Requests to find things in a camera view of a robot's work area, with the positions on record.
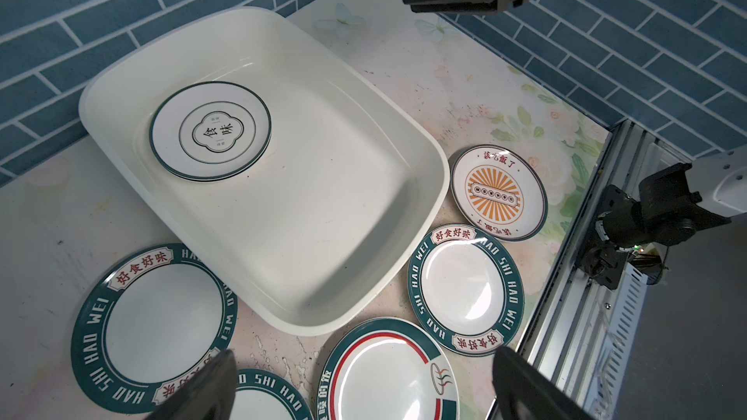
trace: plate with red stripe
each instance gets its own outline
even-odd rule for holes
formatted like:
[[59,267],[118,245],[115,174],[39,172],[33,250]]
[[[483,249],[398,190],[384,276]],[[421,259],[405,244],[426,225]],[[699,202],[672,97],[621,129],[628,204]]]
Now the plate with red stripe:
[[317,391],[317,420],[457,420],[449,361],[422,329],[399,318],[357,326],[335,346]]

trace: white plate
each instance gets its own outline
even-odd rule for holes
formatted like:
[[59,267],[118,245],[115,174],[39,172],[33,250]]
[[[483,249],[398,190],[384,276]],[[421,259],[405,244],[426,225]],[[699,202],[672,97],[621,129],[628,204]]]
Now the white plate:
[[238,388],[229,420],[314,420],[292,384],[265,370],[238,371]]
[[524,314],[521,276],[509,252],[482,230],[432,230],[412,254],[408,275],[417,320],[445,348],[482,357],[516,335]]
[[150,412],[228,347],[238,303],[182,244],[126,257],[93,288],[72,330],[83,392],[119,413]]
[[451,191],[472,224],[507,242],[534,236],[547,218],[539,176],[504,147],[480,145],[462,153],[452,168]]
[[221,180],[254,164],[270,142],[270,113],[253,91],[230,82],[180,89],[149,131],[158,162],[189,180]]
[[[272,138],[220,182],[168,172],[155,110],[196,82],[257,93]],[[341,327],[407,262],[448,187],[438,143],[311,36],[264,9],[211,15],[98,75],[83,125],[166,225],[252,309],[302,336]]]
[[457,420],[449,361],[416,325],[398,318],[360,324],[322,370],[317,420]]

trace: plate rim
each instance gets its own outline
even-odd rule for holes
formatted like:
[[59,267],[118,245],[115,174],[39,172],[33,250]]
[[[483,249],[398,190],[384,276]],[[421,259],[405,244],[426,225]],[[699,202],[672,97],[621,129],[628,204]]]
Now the plate rim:
[[[262,148],[259,150],[259,152],[256,154],[256,156],[254,156],[253,158],[251,158],[251,160],[248,161],[247,164],[242,165],[241,167],[239,167],[238,169],[235,169],[234,171],[231,171],[231,172],[228,172],[228,173],[224,173],[224,174],[221,174],[221,175],[213,175],[213,176],[210,176],[210,177],[199,177],[199,176],[190,175],[189,173],[184,173],[184,172],[177,171],[176,169],[174,169],[171,166],[169,166],[168,164],[166,164],[165,161],[163,161],[163,159],[161,158],[161,156],[155,150],[155,145],[153,143],[153,126],[155,125],[155,119],[156,119],[156,117],[158,116],[159,113],[161,113],[161,109],[163,109],[163,107],[166,106],[166,104],[170,100],[172,100],[176,95],[182,93],[182,91],[186,91],[187,89],[194,88],[195,86],[209,85],[211,83],[225,83],[227,85],[238,86],[239,88],[244,89],[244,90],[252,93],[254,95],[254,97],[257,98],[257,100],[259,100],[259,102],[262,104],[262,107],[265,108],[265,113],[267,114],[267,138],[265,139],[265,142],[262,145]],[[225,180],[225,179],[227,179],[229,177],[233,177],[234,175],[238,175],[239,173],[246,171],[248,168],[252,167],[252,165],[254,165],[262,157],[263,154],[265,154],[265,151],[267,150],[267,146],[270,144],[270,138],[272,138],[272,135],[273,135],[273,119],[270,116],[270,110],[267,108],[267,105],[265,104],[265,101],[262,98],[260,98],[259,95],[256,92],[252,91],[251,89],[248,89],[246,86],[239,85],[238,83],[233,83],[233,82],[223,81],[223,80],[218,80],[218,79],[193,83],[193,84],[191,84],[189,86],[185,86],[184,88],[179,89],[177,92],[173,93],[171,96],[169,96],[168,98],[166,98],[163,101],[163,103],[161,103],[161,105],[158,106],[158,108],[155,110],[155,112],[153,113],[153,116],[151,117],[150,124],[149,124],[149,127],[148,127],[148,143],[150,144],[150,150],[155,155],[155,159],[158,161],[158,163],[161,164],[161,166],[163,166],[163,168],[165,168],[168,172],[173,173],[177,177],[181,177],[182,179],[191,180],[191,181],[194,181],[194,182],[216,182],[218,180]]]
[[[528,234],[525,234],[525,235],[523,235],[521,237],[516,237],[516,238],[506,238],[506,237],[503,237],[503,236],[496,236],[496,235],[490,233],[489,230],[485,230],[485,229],[481,228],[481,226],[479,224],[475,224],[474,222],[472,222],[472,220],[469,218],[469,215],[467,214],[467,212],[465,212],[465,210],[462,208],[462,205],[459,203],[459,200],[456,199],[456,192],[454,190],[454,173],[456,171],[456,166],[459,164],[459,161],[461,161],[462,158],[467,153],[471,153],[473,150],[476,150],[477,148],[484,148],[484,147],[489,147],[489,148],[492,148],[492,149],[498,148],[498,149],[501,149],[503,151],[508,151],[512,155],[516,156],[516,158],[518,160],[520,160],[521,163],[524,164],[524,166],[529,169],[529,172],[532,173],[532,175],[534,176],[535,180],[537,181],[537,184],[539,185],[539,189],[542,192],[542,200],[543,200],[542,201],[542,220],[539,221],[539,223],[532,230],[532,232],[530,232]],[[539,231],[545,226],[545,222],[547,221],[547,213],[548,213],[547,191],[545,191],[545,185],[542,184],[542,179],[539,178],[539,175],[537,175],[537,172],[534,171],[534,169],[532,168],[532,166],[529,165],[527,163],[527,161],[523,157],[519,156],[515,151],[509,150],[508,148],[500,146],[500,145],[490,145],[490,144],[474,145],[474,146],[465,148],[465,150],[462,151],[462,154],[459,154],[459,156],[456,158],[456,160],[454,161],[454,164],[451,166],[451,169],[449,169],[449,170],[450,170],[450,173],[449,173],[449,183],[450,183],[449,190],[451,191],[451,196],[454,199],[454,203],[456,203],[456,207],[459,208],[459,212],[462,213],[462,215],[465,217],[465,219],[467,219],[467,221],[470,224],[472,224],[472,226],[474,226],[474,227],[482,230],[485,234],[488,234],[488,235],[490,235],[492,237],[495,237],[498,240],[501,240],[503,242],[506,242],[506,241],[507,242],[508,241],[509,242],[510,241],[511,242],[512,241],[513,242],[514,241],[515,242],[516,241],[517,242],[522,242],[523,240],[528,240],[529,238],[532,238],[535,235],[537,235],[539,233]]]
[[[315,415],[316,415],[317,420],[326,420],[326,419],[328,420],[328,419],[331,419],[331,415],[328,415],[329,409],[320,408],[320,401],[321,400],[325,400],[326,405],[330,404],[330,399],[331,399],[332,403],[334,403],[334,401],[335,401],[334,398],[331,398],[331,380],[334,379],[335,369],[337,369],[337,367],[338,367],[339,360],[342,357],[342,354],[345,354],[347,352],[347,350],[350,348],[351,345],[353,345],[354,343],[356,343],[357,341],[359,341],[361,338],[365,337],[367,334],[371,334],[371,333],[374,333],[374,332],[381,332],[382,329],[385,329],[385,328],[376,328],[376,329],[368,329],[367,328],[368,326],[371,326],[371,325],[375,324],[376,322],[381,322],[385,326],[387,325],[387,323],[391,323],[391,322],[397,322],[398,324],[404,323],[404,324],[406,324],[405,327],[410,327],[411,329],[413,329],[414,331],[417,331],[422,336],[425,336],[426,340],[433,345],[432,349],[434,349],[436,352],[438,352],[438,355],[435,355],[434,357],[431,357],[430,359],[428,359],[428,361],[432,362],[434,359],[437,359],[439,357],[443,357],[444,361],[447,364],[448,370],[451,371],[451,373],[453,375],[454,371],[453,371],[453,368],[451,367],[451,362],[446,357],[445,352],[443,352],[443,350],[441,350],[441,348],[439,347],[438,343],[423,328],[421,328],[420,326],[418,326],[415,323],[410,322],[410,321],[408,321],[406,319],[397,318],[397,317],[394,317],[394,316],[382,316],[382,317],[378,317],[378,318],[371,318],[371,319],[368,319],[368,320],[366,320],[364,322],[361,322],[360,324],[357,324],[355,327],[353,327],[348,332],[346,332],[344,334],[344,336],[342,336],[342,339],[340,339],[337,342],[337,344],[335,344],[335,347],[330,352],[330,356],[327,358],[326,362],[324,363],[324,366],[323,366],[322,371],[321,371],[320,381],[319,381],[319,384],[318,384],[318,387],[317,387],[317,395],[315,397],[316,408],[317,408],[317,412],[315,413]],[[405,334],[405,333],[403,333],[403,332],[401,332],[401,331],[399,331],[397,329],[391,329],[390,328],[389,331],[400,332],[404,336],[407,336],[407,334]],[[418,345],[418,347],[421,350],[425,351],[425,348],[422,348],[420,345]],[[334,361],[334,365],[332,367],[330,367],[330,363],[332,363],[333,361]],[[460,404],[459,404],[459,389],[458,389],[457,384],[456,384],[456,379],[454,379],[453,376],[452,376],[452,380],[453,380],[452,383],[454,385],[454,392],[456,393],[456,399],[454,401],[452,401],[451,399],[442,399],[441,397],[438,397],[438,396],[436,396],[436,399],[442,401],[441,403],[438,404],[439,406],[443,405],[443,401],[454,402],[455,406],[456,406],[456,408],[454,409],[454,416],[452,418],[444,418],[443,417],[443,410],[441,410],[441,414],[440,414],[441,416],[438,417],[441,420],[459,420],[459,406],[460,406]]]
[[[500,316],[498,317],[498,320],[490,326],[490,328],[486,331],[483,331],[482,333],[478,334],[460,334],[454,330],[449,329],[446,325],[444,325],[442,322],[440,322],[434,314],[430,311],[428,308],[428,304],[426,302],[425,296],[423,295],[423,292],[421,291],[419,295],[415,294],[414,289],[422,289],[421,287],[421,275],[423,271],[423,267],[419,266],[420,263],[424,263],[428,255],[435,249],[435,246],[437,244],[433,243],[432,236],[435,231],[439,229],[447,229],[447,228],[470,228],[475,232],[475,238],[478,238],[479,236],[482,236],[482,238],[486,238],[490,243],[491,246],[497,247],[498,252],[496,255],[505,255],[505,257],[508,257],[507,264],[509,265],[509,270],[516,274],[517,276],[517,283],[518,283],[518,294],[517,298],[520,301],[520,311],[518,312],[518,317],[515,318],[516,322],[512,325],[512,329],[509,330],[510,337],[508,340],[506,340],[506,336],[499,331],[500,322],[503,320],[504,316],[507,313],[507,302],[509,298],[509,292],[507,288],[507,282],[506,282],[506,275],[505,271],[501,269],[500,264],[496,258],[496,255],[489,254],[486,252],[485,249],[481,248],[481,251],[485,252],[485,255],[493,262],[496,269],[498,270],[498,274],[500,275],[500,279],[503,282],[503,309],[501,310]],[[428,246],[425,252],[421,252],[422,257],[420,259],[417,259],[417,253],[418,251],[421,251],[421,248],[423,247],[424,243],[426,241],[430,241],[431,246]],[[446,242],[447,240],[443,240],[439,242],[439,244]],[[428,330],[426,329],[431,328],[431,324],[428,324],[429,320],[431,320],[432,325],[438,324],[438,327],[440,327],[444,331],[444,338],[435,338],[432,337],[436,342],[438,342],[442,347],[454,352],[455,354],[464,355],[466,357],[487,357],[489,355],[492,355],[501,345],[508,345],[514,338],[516,338],[516,334],[518,333],[518,330],[521,326],[521,320],[524,317],[524,311],[526,310],[526,295],[524,294],[524,283],[521,280],[521,273],[518,270],[518,266],[516,265],[516,261],[514,261],[513,257],[509,253],[509,250],[506,249],[506,247],[502,246],[502,244],[499,243],[498,239],[496,239],[494,236],[488,234],[487,232],[483,231],[481,228],[477,228],[474,226],[471,226],[469,224],[459,224],[459,223],[452,223],[452,224],[444,224],[442,226],[435,227],[428,231],[428,233],[423,237],[420,244],[418,244],[418,247],[416,248],[416,251],[412,254],[410,257],[409,262],[407,263],[407,274],[408,274],[408,282],[407,282],[407,295],[410,300],[410,305],[412,306],[412,311],[415,312],[417,322],[420,323],[420,325],[423,327],[424,331],[428,333]],[[422,302],[422,306],[417,304],[417,299],[420,299]],[[456,336],[462,336],[462,338],[471,339],[471,338],[477,338],[476,336],[484,336],[485,334],[489,333],[490,331],[497,331],[501,334],[502,338],[504,339],[501,344],[498,344],[491,348],[490,350],[486,350],[484,352],[480,353],[474,353],[469,352],[467,350],[460,350],[458,349],[452,342],[453,337]]]
[[[127,286],[147,275],[155,268],[168,266],[170,264],[184,264],[194,266],[205,272],[215,282],[221,294],[221,319],[210,347],[196,360],[192,366],[168,380],[153,383],[142,383],[131,380],[119,373],[109,360],[106,349],[106,328],[108,317],[125,289],[114,290],[108,283],[114,279],[117,272],[131,264],[130,262],[148,252],[170,249],[173,254],[171,259],[161,264],[155,264],[152,268],[141,270]],[[89,287],[89,292],[81,304],[78,314],[72,325],[70,335],[70,363],[75,381],[81,391],[95,404],[103,409],[115,413],[148,413],[152,412],[160,403],[155,402],[155,396],[167,383],[173,381],[172,385],[179,381],[190,378],[197,370],[198,365],[204,359],[210,360],[215,354],[228,348],[233,337],[236,321],[238,318],[238,302],[233,291],[224,284],[190,248],[179,242],[169,242],[150,247],[141,248],[133,254],[129,254],[110,266],[98,281]],[[88,326],[88,319],[98,324],[96,327]]]
[[[241,381],[242,375],[245,377],[243,383]],[[263,383],[249,383],[249,376],[251,375],[267,376],[267,377],[270,377],[272,380],[275,380],[276,382],[279,381],[281,383],[279,385],[279,389],[281,389],[280,387],[287,388],[288,391],[293,395],[293,398],[295,399],[297,397],[298,400],[301,402],[301,407],[294,412],[291,401],[288,400],[288,397],[283,397],[282,391],[274,392],[270,388],[267,388]],[[298,391],[298,389],[296,389],[296,387],[293,386],[292,383],[289,383],[288,381],[286,381],[285,378],[278,376],[272,371],[263,370],[263,369],[240,369],[238,371],[238,385],[236,387],[236,392],[239,392],[239,391],[262,391],[262,392],[266,392],[267,394],[272,395],[273,397],[277,398],[281,402],[281,404],[285,407],[285,409],[291,415],[292,420],[313,420],[314,418],[312,415],[312,409],[311,407],[309,407],[309,403],[306,402],[306,400],[303,398],[303,396]]]

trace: gray floor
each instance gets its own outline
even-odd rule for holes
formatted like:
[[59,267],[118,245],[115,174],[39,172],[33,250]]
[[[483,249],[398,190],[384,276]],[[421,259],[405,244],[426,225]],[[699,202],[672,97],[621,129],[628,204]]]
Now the gray floor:
[[667,266],[646,294],[615,420],[747,418],[747,219],[673,247]]

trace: plate with orange sunburst design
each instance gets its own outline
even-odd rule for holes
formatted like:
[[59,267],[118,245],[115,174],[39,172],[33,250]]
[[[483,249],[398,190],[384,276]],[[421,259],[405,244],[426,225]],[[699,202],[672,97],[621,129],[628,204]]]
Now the plate with orange sunburst design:
[[451,192],[474,226],[500,240],[526,240],[547,218],[547,195],[537,173],[505,147],[466,150],[451,170]]

